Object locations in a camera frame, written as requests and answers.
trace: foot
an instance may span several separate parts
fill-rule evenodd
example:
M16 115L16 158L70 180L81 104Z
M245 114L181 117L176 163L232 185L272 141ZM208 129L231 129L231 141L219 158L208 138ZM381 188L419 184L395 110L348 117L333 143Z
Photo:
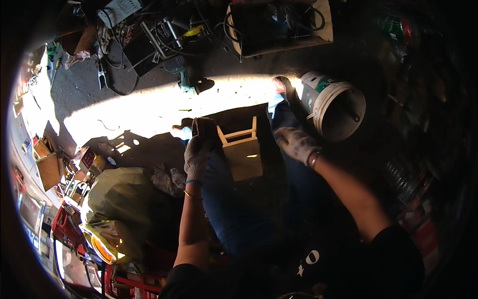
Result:
M282 82L282 78L285 78L285 77L279 76L272 79L272 84L274 85L274 88L275 88L275 94L285 93L285 84Z
M169 133L171 133L173 137L181 138L182 140L189 140L193 137L191 127L173 125L171 126L171 130L169 131Z

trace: white cotton glove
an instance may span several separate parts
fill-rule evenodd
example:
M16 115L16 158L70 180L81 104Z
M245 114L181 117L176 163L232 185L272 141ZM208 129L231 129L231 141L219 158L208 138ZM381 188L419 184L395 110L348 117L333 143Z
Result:
M184 171L187 173L186 181L203 181L207 167L207 155L211 150L211 146L210 140L202 142L199 136L191 138L184 152Z
M306 132L296 128L284 127L275 131L277 143L291 158L309 166L308 159L314 151L320 151L315 140Z

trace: wooden crate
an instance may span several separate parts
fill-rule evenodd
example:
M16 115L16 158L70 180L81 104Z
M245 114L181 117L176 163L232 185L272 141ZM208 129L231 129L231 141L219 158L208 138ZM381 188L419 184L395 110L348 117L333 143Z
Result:
M256 137L257 117L252 118L252 129L224 135L217 126L217 133L222 142L222 149L231 167L234 180L262 176L261 154L259 141ZM228 142L228 139L242 137L251 134L251 137Z

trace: white bucket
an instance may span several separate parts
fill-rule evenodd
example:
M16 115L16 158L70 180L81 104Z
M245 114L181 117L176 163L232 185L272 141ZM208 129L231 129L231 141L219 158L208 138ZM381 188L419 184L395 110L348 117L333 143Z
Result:
M327 140L346 139L360 126L365 115L365 97L348 82L308 72L302 76L301 104L317 131Z

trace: gold bangle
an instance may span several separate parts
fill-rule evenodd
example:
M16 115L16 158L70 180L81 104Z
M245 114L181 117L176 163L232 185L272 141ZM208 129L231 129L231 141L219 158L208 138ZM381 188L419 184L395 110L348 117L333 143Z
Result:
M189 193L186 192L186 190L184 190L184 193L191 199L198 199L198 200L203 200L202 197L192 197L191 195L189 195Z

